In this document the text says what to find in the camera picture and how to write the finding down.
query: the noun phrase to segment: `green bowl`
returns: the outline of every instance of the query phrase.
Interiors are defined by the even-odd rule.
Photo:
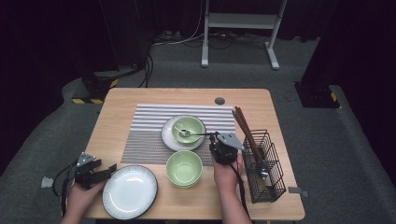
[[[182,133],[183,131],[187,131],[190,133],[190,136],[185,136]],[[200,119],[194,116],[186,116],[182,117],[175,121],[172,126],[172,135],[175,140],[179,143],[194,143],[198,141],[200,138],[204,137],[202,135],[194,135],[195,133],[205,133],[205,125],[201,122]]]
[[[166,162],[166,175],[177,187],[193,186],[202,175],[202,161],[192,151],[178,151],[172,154]]]

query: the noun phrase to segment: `metal spoon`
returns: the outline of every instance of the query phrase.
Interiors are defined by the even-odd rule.
[[[192,135],[209,135],[209,133],[191,133],[189,130],[181,129],[178,135],[180,135],[180,137],[190,137]]]
[[[266,179],[269,176],[269,171],[260,162],[256,163],[255,170],[256,170],[257,175],[259,175],[259,177],[261,179]]]

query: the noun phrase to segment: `wire basket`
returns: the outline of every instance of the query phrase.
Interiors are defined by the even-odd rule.
[[[271,142],[270,134],[266,130],[252,130],[254,142],[257,144],[263,161],[256,161],[253,151],[245,138],[242,151],[247,182],[253,203],[275,202],[285,191],[283,171],[276,153],[275,145]],[[263,178],[259,172],[265,169],[268,174]]]

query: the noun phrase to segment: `wooden chopsticks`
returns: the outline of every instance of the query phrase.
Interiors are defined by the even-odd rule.
[[[263,161],[262,159],[262,154],[259,151],[259,148],[257,147],[253,135],[251,134],[251,131],[248,127],[248,123],[245,119],[244,114],[242,113],[241,107],[236,106],[235,110],[233,110],[233,117],[235,118],[236,122],[239,124],[239,127],[242,129],[242,132],[244,132],[245,137],[247,138],[248,143],[250,144],[250,148],[253,151],[253,155],[256,159],[256,162]]]

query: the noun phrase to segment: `striped placemat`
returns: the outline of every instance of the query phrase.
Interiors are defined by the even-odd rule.
[[[161,131],[170,118],[178,115],[192,115],[206,126],[207,133],[235,133],[233,108],[222,105],[147,105],[139,104],[128,140],[122,154],[121,163],[166,164],[175,153],[163,142]],[[203,164],[212,165],[209,151],[209,138],[193,151]]]

